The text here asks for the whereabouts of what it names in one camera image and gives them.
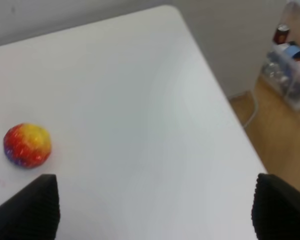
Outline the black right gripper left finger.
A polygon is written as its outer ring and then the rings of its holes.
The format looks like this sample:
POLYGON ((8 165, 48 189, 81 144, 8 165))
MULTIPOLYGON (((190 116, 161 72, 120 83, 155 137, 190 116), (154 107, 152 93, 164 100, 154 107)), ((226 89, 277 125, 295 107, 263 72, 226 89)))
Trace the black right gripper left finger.
POLYGON ((0 240, 54 240, 60 219, 57 176, 42 174, 0 205, 0 240))

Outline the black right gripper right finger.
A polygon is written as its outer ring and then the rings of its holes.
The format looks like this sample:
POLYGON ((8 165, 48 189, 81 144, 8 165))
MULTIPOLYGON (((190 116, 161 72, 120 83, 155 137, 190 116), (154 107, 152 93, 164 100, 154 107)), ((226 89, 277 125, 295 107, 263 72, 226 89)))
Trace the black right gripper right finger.
POLYGON ((260 173, 251 220, 258 240, 300 240, 300 192, 274 174, 260 173))

